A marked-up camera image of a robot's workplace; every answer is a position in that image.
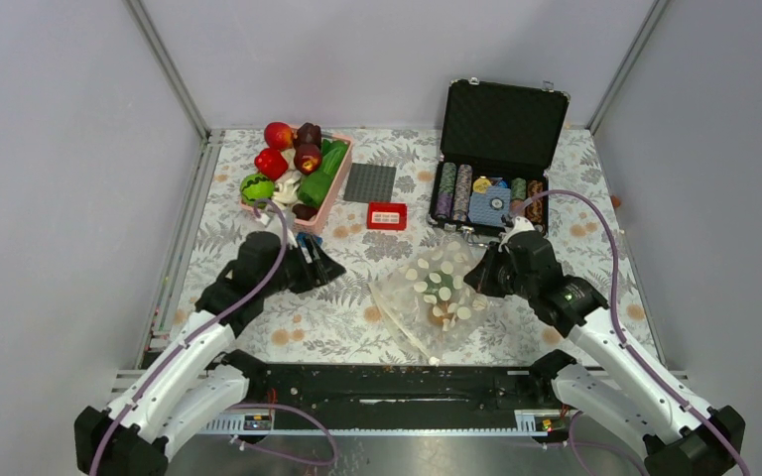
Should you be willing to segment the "clear zip top bag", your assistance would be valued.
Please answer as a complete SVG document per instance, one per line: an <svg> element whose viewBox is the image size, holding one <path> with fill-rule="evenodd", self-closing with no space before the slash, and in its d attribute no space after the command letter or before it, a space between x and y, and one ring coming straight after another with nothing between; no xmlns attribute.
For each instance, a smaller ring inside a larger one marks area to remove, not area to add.
<svg viewBox="0 0 762 476"><path fill-rule="evenodd" d="M484 323L489 298L464 281L474 267L470 246L453 236L368 285L403 351L438 365Z"/></svg>

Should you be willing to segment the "green watermelon toy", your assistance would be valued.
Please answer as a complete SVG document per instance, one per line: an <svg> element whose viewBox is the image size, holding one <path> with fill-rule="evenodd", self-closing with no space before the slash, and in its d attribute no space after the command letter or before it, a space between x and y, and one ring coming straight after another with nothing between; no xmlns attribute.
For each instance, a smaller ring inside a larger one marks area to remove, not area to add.
<svg viewBox="0 0 762 476"><path fill-rule="evenodd" d="M273 196L275 183L261 173L246 176L240 183L240 200L247 206L253 206L259 199Z"/></svg>

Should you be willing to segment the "dark red apple toy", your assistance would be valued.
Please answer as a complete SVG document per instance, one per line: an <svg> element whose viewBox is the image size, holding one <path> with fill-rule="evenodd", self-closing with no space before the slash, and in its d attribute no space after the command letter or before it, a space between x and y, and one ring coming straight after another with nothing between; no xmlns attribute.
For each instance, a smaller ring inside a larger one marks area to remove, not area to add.
<svg viewBox="0 0 762 476"><path fill-rule="evenodd" d="M314 173L322 163L322 153L316 144L301 144L295 148L295 169L305 176Z"/></svg>

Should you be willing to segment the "red bell pepper toy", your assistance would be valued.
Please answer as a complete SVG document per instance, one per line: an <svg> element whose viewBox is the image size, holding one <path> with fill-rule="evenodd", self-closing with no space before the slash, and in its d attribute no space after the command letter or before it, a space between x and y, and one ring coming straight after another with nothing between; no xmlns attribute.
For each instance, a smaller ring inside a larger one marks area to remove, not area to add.
<svg viewBox="0 0 762 476"><path fill-rule="evenodd" d="M275 148L262 150L255 157L254 165L260 174L271 181L277 181L289 169L282 152Z"/></svg>

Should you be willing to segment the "dark purple plum toy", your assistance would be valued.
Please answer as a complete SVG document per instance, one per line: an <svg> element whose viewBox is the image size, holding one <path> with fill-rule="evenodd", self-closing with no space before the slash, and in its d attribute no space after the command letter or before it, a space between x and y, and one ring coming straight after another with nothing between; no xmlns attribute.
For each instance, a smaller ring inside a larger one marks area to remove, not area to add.
<svg viewBox="0 0 762 476"><path fill-rule="evenodd" d="M295 148L301 145L313 144L320 149L321 143L321 127L317 124L306 122L294 132L293 144Z"/></svg>

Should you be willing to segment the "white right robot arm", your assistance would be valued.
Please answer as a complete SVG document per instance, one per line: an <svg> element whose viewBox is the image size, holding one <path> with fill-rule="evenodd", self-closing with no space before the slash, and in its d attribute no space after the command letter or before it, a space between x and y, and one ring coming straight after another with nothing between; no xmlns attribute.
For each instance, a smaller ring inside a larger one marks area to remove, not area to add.
<svg viewBox="0 0 762 476"><path fill-rule="evenodd" d="M612 303L588 281L567 275L550 242L534 229L511 231L487 248L465 282L491 298L523 298L536 316L591 356L610 384L563 351L532 367L531 399L560 402L617 435L643 460L646 475L723 475L742 468L745 422L716 408L671 374L617 323Z"/></svg>

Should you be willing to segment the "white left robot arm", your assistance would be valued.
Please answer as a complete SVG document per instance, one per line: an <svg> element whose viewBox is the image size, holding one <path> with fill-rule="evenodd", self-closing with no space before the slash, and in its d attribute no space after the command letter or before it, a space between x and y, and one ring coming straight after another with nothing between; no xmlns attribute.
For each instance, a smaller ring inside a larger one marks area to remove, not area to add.
<svg viewBox="0 0 762 476"><path fill-rule="evenodd" d="M324 287L345 269L313 236L258 231L207 286L172 343L104 409L74 422L76 464L86 475L163 475L193 436L231 408L309 414L276 401L263 361L231 347L266 298Z"/></svg>

